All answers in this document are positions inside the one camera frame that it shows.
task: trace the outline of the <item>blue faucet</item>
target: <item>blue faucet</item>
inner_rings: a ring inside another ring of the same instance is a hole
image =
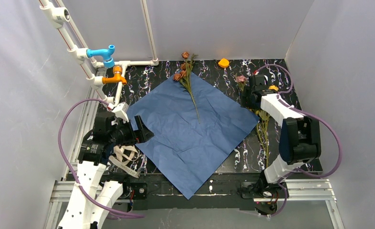
[[[88,49],[86,51],[86,55],[88,58],[93,56],[101,56],[103,58],[103,65],[105,68],[113,68],[115,65],[115,61],[112,58],[112,54],[115,52],[115,46],[109,45],[109,49],[98,49],[98,50],[91,50]]]

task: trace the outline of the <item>white pipe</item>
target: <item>white pipe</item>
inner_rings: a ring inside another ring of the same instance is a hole
[[[147,7],[147,1],[146,0],[141,0],[141,9],[143,10],[144,20],[146,22],[146,30],[147,30],[147,35],[148,35],[150,47],[151,47],[152,59],[158,60],[158,57],[156,56],[154,36],[152,34],[151,22],[150,22],[149,15],[148,15],[148,7]]]
[[[122,65],[122,77],[124,78],[125,77],[125,72],[127,70],[127,65],[124,64]],[[120,97],[122,96],[122,89],[123,89],[123,83],[122,82],[119,82],[117,84],[117,90],[116,90],[116,96],[115,96],[115,107],[117,107],[117,105],[119,105],[120,103]]]
[[[81,64],[81,67],[83,69],[83,71],[85,72],[86,74],[86,79],[88,81],[91,82],[91,87],[94,88],[96,90],[96,92],[98,93],[99,97],[103,100],[103,101],[106,101],[107,100],[107,96],[103,93],[102,91],[102,87],[98,87],[98,86],[95,86],[94,85],[94,81],[95,81],[95,75],[92,73],[91,69],[89,68],[89,66],[83,62]]]
[[[70,35],[68,34],[67,30],[62,26],[58,28],[58,32],[60,32],[62,38],[64,39],[65,43],[68,46],[69,50],[74,49],[75,44],[73,43],[73,40],[71,39]]]
[[[49,0],[39,0],[39,2],[40,2],[40,5],[41,5],[41,6],[45,7],[45,6],[48,5]]]
[[[130,66],[136,66],[136,65],[151,65],[151,66],[157,66],[159,64],[158,59],[154,61],[116,61],[115,65],[126,65],[128,67]],[[96,68],[103,68],[103,62],[97,62]]]
[[[65,5],[64,5],[64,3],[63,3],[62,0],[55,0],[55,1],[57,2],[57,4],[58,4],[59,7],[65,7]],[[72,20],[72,18],[69,21],[69,23],[70,23],[70,26],[71,26],[72,30],[74,31],[76,37],[78,38],[79,42],[81,43],[81,45],[84,48],[88,48],[88,46],[86,45],[85,40],[83,39],[83,37],[81,35],[81,32],[79,32],[79,29],[78,29],[78,27],[76,27],[75,22]],[[90,59],[91,59],[92,65],[94,66],[94,68],[96,68],[96,66],[95,66],[96,62],[97,62],[96,59],[94,57],[91,57]]]

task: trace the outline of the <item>pink flower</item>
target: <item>pink flower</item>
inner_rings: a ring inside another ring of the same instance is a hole
[[[235,77],[235,82],[237,83],[245,83],[245,81],[247,81],[248,78],[246,78],[245,76],[243,75],[240,75],[240,76],[236,76]]]

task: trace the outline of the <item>black platform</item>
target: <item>black platform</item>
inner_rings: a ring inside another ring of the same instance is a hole
[[[196,61],[193,72],[203,80],[221,90],[226,96],[240,102],[239,89],[234,81],[234,75],[244,75],[248,77],[259,67],[275,63],[286,67],[284,60],[233,60],[230,61],[230,67],[222,69],[213,61]],[[126,79],[128,84],[123,87],[122,101],[132,105],[141,97],[149,93],[161,82],[171,77],[179,70],[182,62],[160,62],[158,66],[132,66],[127,69]],[[261,71],[271,82],[282,89],[287,89],[290,85],[290,78],[280,69],[275,67],[265,68]],[[107,77],[113,74],[108,71]],[[103,91],[107,96],[114,96],[117,84],[107,84]],[[301,109],[295,90],[289,94],[284,94],[283,98],[291,105]],[[99,106],[99,111],[104,111],[103,106]],[[271,120],[269,122],[269,150],[271,152],[269,162],[272,162],[278,155],[280,127]],[[140,159],[131,165],[131,168],[137,170],[140,166]],[[146,183],[148,187],[147,200],[139,200],[145,197],[136,197],[134,209],[151,208],[240,208],[253,209],[252,200],[243,200],[237,195],[237,189],[240,182],[256,181],[258,174],[265,167],[264,152],[261,150],[256,131],[253,130],[246,137],[230,156],[221,164],[208,181],[196,192],[188,201],[181,193],[172,186],[172,184],[161,174],[157,167],[148,160],[148,175],[139,179],[131,177],[132,183]],[[312,163],[304,165],[304,170],[314,173],[321,173],[322,167],[318,159]],[[106,180],[108,175],[123,173],[116,167],[110,167],[102,177]],[[292,177],[303,178],[302,174],[295,174]]]

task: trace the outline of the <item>orange faucet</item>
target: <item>orange faucet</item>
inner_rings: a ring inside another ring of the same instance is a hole
[[[113,77],[111,78],[103,78],[102,82],[103,84],[107,83],[118,83],[122,82],[122,84],[127,84],[127,80],[122,77],[123,68],[121,66],[114,66],[113,67]]]

